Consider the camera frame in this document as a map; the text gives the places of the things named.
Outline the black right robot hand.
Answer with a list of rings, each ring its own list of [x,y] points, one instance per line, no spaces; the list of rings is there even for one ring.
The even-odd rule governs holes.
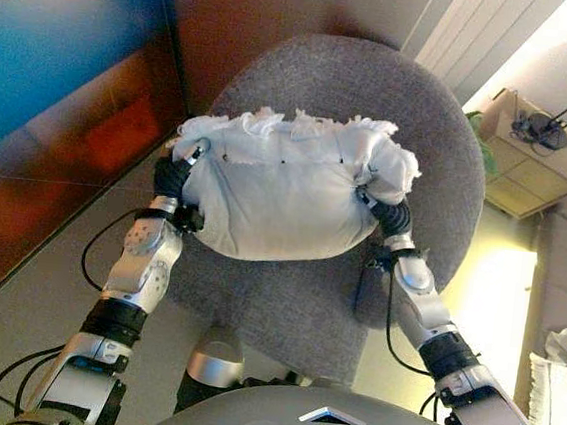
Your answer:
[[[412,216],[406,199],[395,205],[388,205],[375,199],[364,188],[357,190],[357,197],[377,220],[384,237],[389,238],[411,233]]]

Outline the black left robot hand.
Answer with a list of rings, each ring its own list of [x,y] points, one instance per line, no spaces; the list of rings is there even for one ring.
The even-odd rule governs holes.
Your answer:
[[[182,157],[174,158],[169,148],[154,164],[153,191],[155,196],[165,196],[183,203],[183,187],[191,175],[192,168],[206,154],[211,142],[206,138],[197,140]]]

